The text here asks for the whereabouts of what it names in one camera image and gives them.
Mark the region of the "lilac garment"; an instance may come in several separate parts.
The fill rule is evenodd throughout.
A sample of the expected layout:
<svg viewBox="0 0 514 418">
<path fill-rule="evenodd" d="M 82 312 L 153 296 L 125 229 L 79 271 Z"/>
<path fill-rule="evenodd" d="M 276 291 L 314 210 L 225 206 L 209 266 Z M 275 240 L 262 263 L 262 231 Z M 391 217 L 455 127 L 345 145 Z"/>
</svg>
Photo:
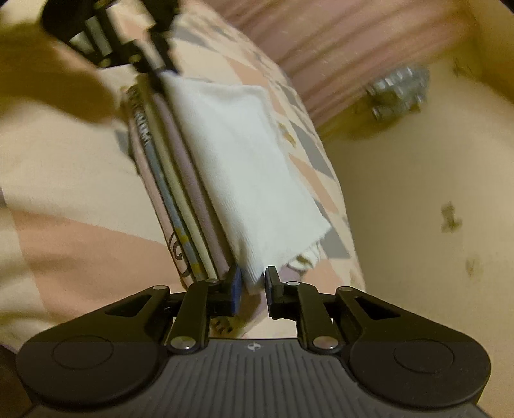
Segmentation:
<svg viewBox="0 0 514 418">
<path fill-rule="evenodd" d="M 180 127 L 175 121 L 165 99 L 159 93 L 151 95 L 151 103 L 154 106 L 159 119 L 164 123 L 167 146 L 171 157 L 178 168 L 180 179 L 192 205 L 192 210 L 199 222 L 199 228 L 203 233 L 207 249 L 212 257 L 213 265 L 222 279 L 234 263 L 229 244 L 221 227 L 211 200 L 201 181 L 191 154 L 186 146 Z"/>
</svg>

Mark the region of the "pink garment with swirl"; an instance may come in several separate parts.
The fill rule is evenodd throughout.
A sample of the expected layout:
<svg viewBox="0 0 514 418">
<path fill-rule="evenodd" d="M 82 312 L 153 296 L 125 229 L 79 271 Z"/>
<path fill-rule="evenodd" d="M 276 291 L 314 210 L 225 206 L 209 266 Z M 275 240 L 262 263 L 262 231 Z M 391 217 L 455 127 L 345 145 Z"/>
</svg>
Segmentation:
<svg viewBox="0 0 514 418">
<path fill-rule="evenodd" d="M 173 260 L 178 280 L 183 288 L 188 288 L 188 286 L 193 282 L 191 267 L 186 257 L 185 250 L 178 240 L 176 231 L 171 223 L 170 216 L 165 210 L 163 198 L 160 195 L 156 180 L 153 177 L 152 170 L 147 161 L 137 129 L 133 126 L 129 127 L 129 140 L 132 158 L 152 203 L 153 210 L 159 222 L 163 240 L 165 240 L 165 245 Z"/>
</svg>

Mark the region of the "white tank top garment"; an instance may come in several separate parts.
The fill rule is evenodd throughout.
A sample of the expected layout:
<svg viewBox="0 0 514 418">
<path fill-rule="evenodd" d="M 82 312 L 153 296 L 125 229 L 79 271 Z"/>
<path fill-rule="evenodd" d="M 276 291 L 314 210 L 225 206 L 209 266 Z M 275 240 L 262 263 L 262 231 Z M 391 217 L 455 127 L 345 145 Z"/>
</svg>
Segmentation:
<svg viewBox="0 0 514 418">
<path fill-rule="evenodd" d="M 199 176 L 251 294 L 330 229 L 289 161 L 268 92 L 162 74 Z"/>
</svg>

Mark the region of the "pink curtain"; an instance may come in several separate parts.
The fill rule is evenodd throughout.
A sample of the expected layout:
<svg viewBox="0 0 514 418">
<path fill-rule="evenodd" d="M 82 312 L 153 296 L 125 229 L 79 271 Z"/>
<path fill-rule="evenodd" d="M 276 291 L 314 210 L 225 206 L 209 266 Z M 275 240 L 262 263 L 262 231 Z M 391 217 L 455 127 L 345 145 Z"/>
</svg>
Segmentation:
<svg viewBox="0 0 514 418">
<path fill-rule="evenodd" d="M 392 70 L 474 35 L 464 1 L 210 1 L 287 73 L 324 124 Z"/>
</svg>

